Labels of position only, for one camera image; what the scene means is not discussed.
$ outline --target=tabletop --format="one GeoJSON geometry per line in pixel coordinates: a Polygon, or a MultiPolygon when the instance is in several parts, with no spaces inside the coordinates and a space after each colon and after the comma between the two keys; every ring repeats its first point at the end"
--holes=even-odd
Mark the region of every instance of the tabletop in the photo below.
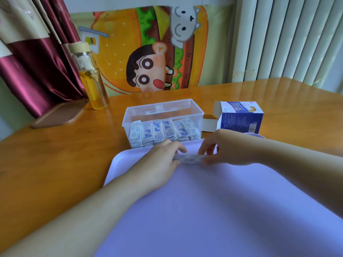
{"type": "Polygon", "coordinates": [[[111,97],[71,125],[25,127],[0,142],[0,252],[103,186],[114,156],[130,149],[127,107],[186,98],[209,115],[215,100],[256,101],[261,135],[343,156],[343,95],[289,78],[111,97]]]}

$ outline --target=beige bottle cap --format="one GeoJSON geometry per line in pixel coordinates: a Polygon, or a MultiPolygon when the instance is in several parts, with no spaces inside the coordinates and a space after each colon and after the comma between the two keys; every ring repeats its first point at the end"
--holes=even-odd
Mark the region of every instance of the beige bottle cap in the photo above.
{"type": "Polygon", "coordinates": [[[71,44],[68,44],[68,47],[71,53],[82,53],[82,52],[91,51],[89,44],[86,42],[71,43],[71,44]]]}

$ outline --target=cartoon eye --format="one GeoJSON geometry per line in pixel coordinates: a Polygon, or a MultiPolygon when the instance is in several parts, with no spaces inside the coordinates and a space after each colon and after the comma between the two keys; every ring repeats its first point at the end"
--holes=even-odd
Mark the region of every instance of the cartoon eye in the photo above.
{"type": "Polygon", "coordinates": [[[151,59],[146,58],[143,60],[142,66],[145,69],[152,69],[152,67],[154,66],[154,62],[151,59]]]}
{"type": "Polygon", "coordinates": [[[147,75],[140,75],[139,78],[138,78],[138,81],[139,81],[140,84],[146,85],[146,84],[149,83],[150,78],[147,75]]]}

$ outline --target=cartoon hair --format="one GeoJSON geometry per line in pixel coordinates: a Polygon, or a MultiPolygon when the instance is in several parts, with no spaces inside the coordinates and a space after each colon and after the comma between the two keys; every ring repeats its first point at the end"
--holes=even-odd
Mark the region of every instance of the cartoon hair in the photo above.
{"type": "Polygon", "coordinates": [[[139,47],[134,52],[131,53],[129,56],[128,63],[126,65],[126,81],[129,83],[130,86],[135,87],[136,83],[133,79],[136,77],[135,70],[139,69],[139,65],[137,64],[137,60],[144,56],[156,54],[154,49],[152,48],[152,44],[144,45],[139,47]]]}

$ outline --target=cardboard box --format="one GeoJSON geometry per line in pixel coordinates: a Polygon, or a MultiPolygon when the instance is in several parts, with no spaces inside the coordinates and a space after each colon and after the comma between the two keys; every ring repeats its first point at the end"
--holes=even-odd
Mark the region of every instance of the cardboard box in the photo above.
{"type": "Polygon", "coordinates": [[[218,118],[204,119],[202,130],[214,132],[228,129],[240,133],[259,133],[263,111],[256,102],[214,102],[213,115],[218,118]]]}

